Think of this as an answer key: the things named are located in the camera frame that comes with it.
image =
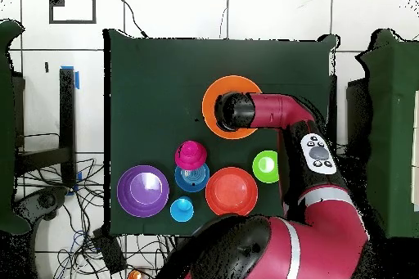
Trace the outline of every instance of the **blue cup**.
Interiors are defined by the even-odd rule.
[[[203,164],[198,169],[187,171],[176,166],[174,180],[179,187],[187,192],[198,192],[204,189],[210,179],[210,169]]]
[[[174,220],[185,223],[192,218],[193,204],[189,197],[181,196],[170,206],[170,215]]]

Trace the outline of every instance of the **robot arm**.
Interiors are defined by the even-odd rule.
[[[187,279],[351,278],[368,236],[310,111],[286,95],[238,92],[220,96],[214,110],[225,131],[278,131],[284,218],[236,216],[206,227],[189,243],[195,254],[182,279],[188,271]]]

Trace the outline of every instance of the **orange plate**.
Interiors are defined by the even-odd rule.
[[[208,206],[217,215],[247,215],[258,200],[258,186],[244,169],[226,167],[209,179],[205,198]]]
[[[239,139],[247,137],[256,131],[256,128],[239,128],[234,133],[227,133],[217,126],[215,119],[215,100],[226,92],[262,92],[250,79],[240,75],[228,75],[213,82],[205,92],[202,99],[202,114],[209,129],[216,135],[226,139]]]

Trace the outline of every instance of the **white tile wall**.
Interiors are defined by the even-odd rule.
[[[103,52],[23,51],[23,62],[25,134],[59,133],[60,68],[73,66],[79,72],[79,89],[74,90],[76,151],[103,151]],[[25,144],[28,151],[48,149],[57,139],[32,138]]]
[[[83,11],[86,10],[85,1],[91,0],[77,0]],[[96,24],[49,24],[49,0],[22,0],[22,24],[25,27],[23,48],[103,48],[103,29],[124,28],[123,3],[120,0],[96,0],[96,3]],[[67,7],[62,7],[62,11],[67,11]],[[78,18],[77,14],[73,15],[71,12],[66,15],[70,19]]]
[[[49,0],[0,0],[0,20],[20,21],[22,34],[23,65],[20,62],[20,39],[11,45],[11,60],[15,70],[23,69],[26,78],[25,133],[58,133],[59,129],[59,78],[62,65],[72,65],[80,74],[80,89],[76,94],[77,151],[78,160],[95,157],[101,164],[103,155],[89,152],[103,151],[103,53],[80,51],[102,49],[104,28],[125,30],[127,34],[140,37],[133,23],[130,10],[120,0],[97,0],[96,24],[49,24]],[[153,38],[196,37],[219,38],[220,24],[226,0],[126,0],[133,9],[136,22]],[[338,78],[338,142],[347,142],[345,89],[350,80],[364,77],[362,66],[355,56],[365,50],[371,34],[376,29],[390,27],[402,38],[410,39],[419,34],[416,0],[230,0],[228,13],[229,38],[261,38],[315,40],[323,34],[337,34],[341,45],[336,53]],[[56,19],[89,19],[89,0],[65,0],[65,7],[55,7]],[[226,37],[227,13],[221,26],[221,38]],[[48,62],[49,72],[45,71]],[[56,137],[26,139],[27,150],[40,150],[57,145]],[[79,169],[86,163],[79,164]],[[103,183],[103,173],[92,178]],[[37,184],[25,179],[26,184]],[[36,187],[25,188],[28,194]],[[23,196],[20,188],[16,198]],[[75,196],[67,196],[65,206],[72,216],[73,226],[81,228],[80,210]],[[103,224],[103,209],[89,205],[86,208],[92,221],[92,229]],[[37,235],[37,265],[40,279],[52,279],[58,262],[58,250],[69,249],[73,242],[69,216],[64,208],[51,222],[42,222]],[[144,246],[156,240],[155,236],[139,236],[138,244]],[[128,252],[137,252],[137,238],[127,236]],[[152,244],[144,251],[147,259],[155,265],[155,250]],[[157,266],[163,259],[158,254]],[[150,265],[140,254],[128,260],[133,266]],[[101,279],[109,279],[102,273]],[[78,279],[96,279],[94,275]]]
[[[125,0],[149,37],[219,38],[226,0]],[[126,7],[126,32],[141,37]]]
[[[404,39],[419,34],[417,0],[333,0],[332,33],[340,50],[363,51],[376,29],[394,29]]]
[[[229,38],[317,40],[330,15],[331,0],[230,0]]]

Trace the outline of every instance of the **wire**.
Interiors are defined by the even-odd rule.
[[[176,249],[177,249],[177,246],[176,246],[176,244],[175,244],[175,241],[176,241],[176,239],[175,239],[175,240],[173,240],[171,236],[169,237],[169,242],[170,242],[170,244],[171,244],[171,246],[172,246],[172,248],[173,248],[174,250],[176,250]]]
[[[228,8],[227,2],[228,2],[228,0],[226,0],[226,7],[224,8],[223,15],[221,17],[221,24],[219,25],[219,38],[221,38],[221,27],[223,26],[224,13],[226,12],[226,10]]]
[[[160,252],[161,256],[163,257],[163,263],[166,262],[166,256],[164,255],[163,251],[159,248],[155,251],[155,267],[157,268],[157,253]]]
[[[136,253],[134,253],[134,254],[132,254],[132,255],[130,255],[130,256],[128,256],[127,257],[127,259],[130,259],[130,258],[132,258],[134,255],[137,255],[137,254],[142,254],[142,252],[141,252],[141,250],[143,250],[144,248],[146,248],[147,246],[149,246],[149,245],[152,245],[153,243],[159,243],[159,241],[153,241],[153,242],[150,242],[150,243],[147,243],[146,245],[144,245],[143,247],[141,247]]]
[[[88,184],[91,183],[92,181],[90,180],[90,178],[97,174],[100,170],[103,169],[103,165],[96,171],[96,172],[92,172],[93,166],[98,166],[96,165],[96,160],[95,159],[88,159],[88,160],[82,160],[82,161],[78,161],[78,162],[87,162],[87,161],[92,161],[92,163],[82,169],[81,171],[84,171],[86,169],[88,169],[88,174],[87,177],[78,181],[78,184],[81,184],[81,188],[78,189],[77,191],[74,191],[74,193],[76,194],[76,200],[77,203],[79,205],[80,208],[80,221],[81,221],[81,226],[82,226],[82,230],[76,230],[74,228],[74,222],[73,222],[73,217],[71,212],[68,210],[68,208],[66,207],[66,205],[64,206],[64,209],[66,211],[66,213],[69,216],[70,219],[70,227],[74,232],[74,238],[73,238],[73,243],[71,245],[70,251],[68,250],[60,250],[57,254],[57,261],[59,263],[58,268],[56,269],[56,272],[54,273],[54,276],[52,279],[66,279],[66,278],[70,278],[70,279],[74,279],[77,274],[83,274],[83,275],[92,275],[94,274],[96,276],[96,279],[101,279],[99,277],[99,273],[101,272],[108,272],[109,269],[107,269],[106,267],[104,268],[99,268],[96,269],[93,266],[93,263],[96,262],[97,260],[102,260],[103,256],[102,255],[97,255],[95,257],[93,257],[91,254],[88,253],[89,250],[94,251],[97,250],[95,248],[94,243],[92,242],[92,238],[89,235],[90,229],[91,229],[91,221],[90,218],[88,217],[88,213],[86,211],[86,208],[89,205],[94,205],[97,207],[102,207],[103,205],[97,205],[93,202],[93,200],[97,197],[102,198],[103,199],[103,190],[93,190],[87,187],[87,185],[91,185],[91,186],[97,186],[100,185],[99,183],[95,183],[95,184]],[[58,171],[53,168],[50,167],[52,170],[48,170],[48,169],[43,169],[43,172],[49,172],[49,173],[54,173],[55,175],[57,175],[58,177],[60,177],[61,175],[58,173]],[[48,185],[54,185],[54,186],[60,186],[62,185],[59,182],[55,182],[51,179],[47,180],[44,176],[43,173],[41,172],[41,170],[38,170],[39,173],[39,178],[37,176],[35,176],[34,174],[30,174],[32,177],[30,179],[36,180],[36,181],[40,181],[40,182],[44,182]],[[82,196],[80,195],[80,191],[86,189],[86,191],[88,192],[88,194],[86,196]],[[78,246],[78,249],[76,251],[73,252],[74,248]],[[61,255],[65,254],[65,258],[61,261]],[[85,264],[83,266],[81,266],[82,264],[79,263],[79,257],[82,256],[83,260],[85,261]],[[84,268],[85,266],[90,266],[90,268],[92,269],[91,272],[85,272],[83,271],[81,268]],[[67,275],[66,277],[64,277],[64,273],[65,271],[70,270],[70,275]]]
[[[125,0],[121,0],[125,5],[127,5],[127,7],[129,8],[129,10],[131,11],[131,14],[133,15],[133,23],[135,24],[135,26],[138,27],[138,29],[140,30],[142,36],[144,36],[145,38],[148,38],[147,34],[142,30],[142,28],[140,28],[136,21],[135,21],[135,17],[134,17],[134,12],[133,9],[131,8],[131,6],[128,5],[128,3]]]
[[[142,257],[153,267],[153,268],[155,268],[154,266],[153,266],[153,264],[150,262],[150,261],[148,261],[147,260],[147,258],[146,258],[146,256],[141,252],[141,248],[140,248],[140,244],[138,243],[138,236],[137,236],[137,248],[138,248],[138,252],[136,253],[136,254],[138,254],[138,253],[140,253],[141,255],[142,255]]]
[[[38,136],[50,136],[50,135],[55,135],[55,136],[58,136],[58,138],[60,138],[60,135],[58,133],[37,133],[35,135],[24,135],[24,137],[38,137]]]

